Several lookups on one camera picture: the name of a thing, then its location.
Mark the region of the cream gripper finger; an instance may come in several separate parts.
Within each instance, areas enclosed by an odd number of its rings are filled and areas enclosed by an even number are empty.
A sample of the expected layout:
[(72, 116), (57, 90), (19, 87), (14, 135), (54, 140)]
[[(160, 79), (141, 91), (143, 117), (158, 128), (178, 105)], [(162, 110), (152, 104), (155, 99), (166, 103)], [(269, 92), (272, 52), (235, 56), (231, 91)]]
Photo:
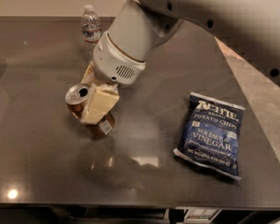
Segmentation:
[(117, 84), (95, 84), (89, 88), (86, 110), (82, 114), (82, 123), (97, 124), (118, 102)]
[(92, 64), (89, 63), (87, 69), (85, 70), (83, 78), (81, 79), (81, 82), (90, 85), (92, 84), (93, 81), (94, 81), (94, 73), (92, 69)]

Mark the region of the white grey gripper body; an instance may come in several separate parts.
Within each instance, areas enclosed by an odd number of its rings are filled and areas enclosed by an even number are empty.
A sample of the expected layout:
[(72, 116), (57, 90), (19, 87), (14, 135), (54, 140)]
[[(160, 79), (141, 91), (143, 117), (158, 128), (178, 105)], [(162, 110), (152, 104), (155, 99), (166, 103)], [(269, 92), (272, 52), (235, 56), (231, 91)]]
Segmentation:
[(138, 62), (120, 51), (104, 32), (92, 54), (92, 65), (97, 79), (118, 83), (121, 86), (133, 84), (145, 70), (146, 62)]

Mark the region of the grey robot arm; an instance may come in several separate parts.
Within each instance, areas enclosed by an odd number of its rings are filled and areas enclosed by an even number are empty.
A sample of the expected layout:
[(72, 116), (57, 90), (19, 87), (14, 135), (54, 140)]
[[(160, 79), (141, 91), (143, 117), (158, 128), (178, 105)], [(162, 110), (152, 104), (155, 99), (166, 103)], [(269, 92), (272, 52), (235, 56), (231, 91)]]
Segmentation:
[(253, 66), (278, 70), (280, 0), (127, 0), (94, 48), (81, 121), (95, 125), (119, 99), (117, 87), (133, 84), (148, 55), (190, 21), (218, 38)]

